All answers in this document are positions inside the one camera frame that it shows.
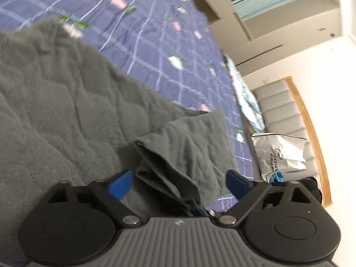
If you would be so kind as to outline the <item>grey fleece pants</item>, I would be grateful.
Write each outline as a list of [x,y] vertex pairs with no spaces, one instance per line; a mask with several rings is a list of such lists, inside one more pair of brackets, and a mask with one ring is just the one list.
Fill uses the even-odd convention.
[[1,32],[1,262],[27,258],[20,223],[59,181],[130,170],[138,215],[210,206],[237,163],[219,110],[186,109],[117,70],[55,19]]

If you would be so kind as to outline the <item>white plastic bag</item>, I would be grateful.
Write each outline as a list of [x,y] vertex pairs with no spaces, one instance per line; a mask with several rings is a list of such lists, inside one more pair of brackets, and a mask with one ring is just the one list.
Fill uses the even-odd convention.
[[264,181],[283,182],[286,175],[305,171],[305,138],[278,133],[255,133],[251,139]]

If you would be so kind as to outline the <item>light blue patterned pillow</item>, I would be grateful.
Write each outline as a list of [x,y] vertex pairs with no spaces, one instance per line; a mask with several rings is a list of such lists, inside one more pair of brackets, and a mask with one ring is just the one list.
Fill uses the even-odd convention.
[[225,54],[225,62],[242,114],[247,119],[254,132],[263,132],[265,130],[265,124],[256,97],[243,80],[234,61],[227,54]]

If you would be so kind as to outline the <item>wooden padded headboard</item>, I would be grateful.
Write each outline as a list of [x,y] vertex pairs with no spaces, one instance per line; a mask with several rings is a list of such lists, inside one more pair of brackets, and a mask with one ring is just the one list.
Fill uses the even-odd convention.
[[266,132],[305,138],[303,157],[307,169],[297,175],[315,177],[323,195],[323,206],[332,204],[330,182],[322,149],[305,103],[291,77],[252,90],[263,115]]

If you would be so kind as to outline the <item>beige built-in wardrobe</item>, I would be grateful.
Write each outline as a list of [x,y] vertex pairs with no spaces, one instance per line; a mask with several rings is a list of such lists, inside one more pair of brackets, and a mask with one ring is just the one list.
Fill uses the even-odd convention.
[[246,76],[341,35],[339,0],[299,0],[246,21],[230,0],[194,0],[214,38]]

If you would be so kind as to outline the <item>blue floral checked quilt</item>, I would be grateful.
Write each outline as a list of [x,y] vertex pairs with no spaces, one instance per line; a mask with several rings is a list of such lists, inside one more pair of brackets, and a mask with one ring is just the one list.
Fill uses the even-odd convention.
[[186,109],[219,110],[237,166],[252,178],[225,59],[193,0],[1,0],[1,32],[55,19],[111,65]]

